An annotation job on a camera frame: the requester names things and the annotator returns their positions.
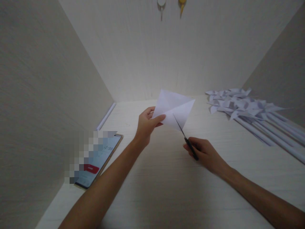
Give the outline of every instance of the wooden table surface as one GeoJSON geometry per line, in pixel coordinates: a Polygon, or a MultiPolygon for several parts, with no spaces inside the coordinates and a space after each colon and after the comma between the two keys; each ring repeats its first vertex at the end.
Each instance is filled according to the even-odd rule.
{"type": "MultiPolygon", "coordinates": [[[[280,147],[268,147],[224,113],[211,115],[207,97],[196,99],[183,128],[208,139],[241,174],[305,210],[305,166],[280,147]]],[[[135,135],[138,115],[156,100],[118,103],[101,131],[124,139],[107,167],[135,135]]],[[[272,228],[234,189],[194,161],[181,132],[165,125],[151,135],[100,228],[272,228]]],[[[63,184],[37,228],[57,228],[83,194],[63,184]]]]}

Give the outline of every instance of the scissor blade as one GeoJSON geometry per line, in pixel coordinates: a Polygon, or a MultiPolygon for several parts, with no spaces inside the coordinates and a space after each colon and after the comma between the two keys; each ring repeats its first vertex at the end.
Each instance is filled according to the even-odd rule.
{"type": "Polygon", "coordinates": [[[182,130],[181,126],[179,125],[179,123],[178,123],[178,126],[179,126],[179,128],[180,128],[181,132],[183,133],[183,130],[182,130]]]}

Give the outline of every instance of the phone screen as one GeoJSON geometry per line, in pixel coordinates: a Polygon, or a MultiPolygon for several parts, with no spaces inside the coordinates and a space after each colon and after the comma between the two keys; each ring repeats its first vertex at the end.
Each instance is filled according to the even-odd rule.
{"type": "Polygon", "coordinates": [[[89,165],[86,171],[79,171],[79,178],[76,185],[79,185],[85,189],[88,189],[101,168],[104,166],[107,159],[110,157],[113,149],[116,147],[122,136],[114,135],[112,138],[107,138],[107,143],[103,144],[102,149],[98,148],[95,152],[95,158],[93,162],[89,165]]]}

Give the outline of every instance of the smartphone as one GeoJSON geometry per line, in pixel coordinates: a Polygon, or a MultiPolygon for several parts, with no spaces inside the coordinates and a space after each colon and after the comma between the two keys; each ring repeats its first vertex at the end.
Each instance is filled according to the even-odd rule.
{"type": "Polygon", "coordinates": [[[112,138],[107,138],[107,143],[103,144],[103,148],[96,152],[93,162],[85,171],[79,172],[79,178],[75,185],[88,189],[95,181],[95,178],[102,174],[122,139],[123,135],[120,134],[115,134],[112,138]]]}

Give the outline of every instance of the black scissors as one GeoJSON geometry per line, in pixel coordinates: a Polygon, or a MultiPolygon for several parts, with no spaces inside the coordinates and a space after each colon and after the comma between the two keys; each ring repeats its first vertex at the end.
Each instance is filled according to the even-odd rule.
{"type": "MultiPolygon", "coordinates": [[[[182,133],[183,133],[183,130],[182,130],[181,126],[179,125],[179,123],[178,123],[178,126],[179,126],[180,130],[181,130],[182,133]]],[[[183,133],[183,135],[184,135],[184,140],[185,140],[185,142],[187,143],[188,147],[191,149],[191,151],[192,151],[192,153],[193,153],[194,159],[195,159],[196,161],[198,161],[199,159],[198,159],[198,157],[197,157],[197,155],[196,155],[196,153],[195,153],[195,150],[194,150],[194,148],[193,148],[191,142],[185,137],[185,134],[184,134],[184,133],[183,133]]]]}

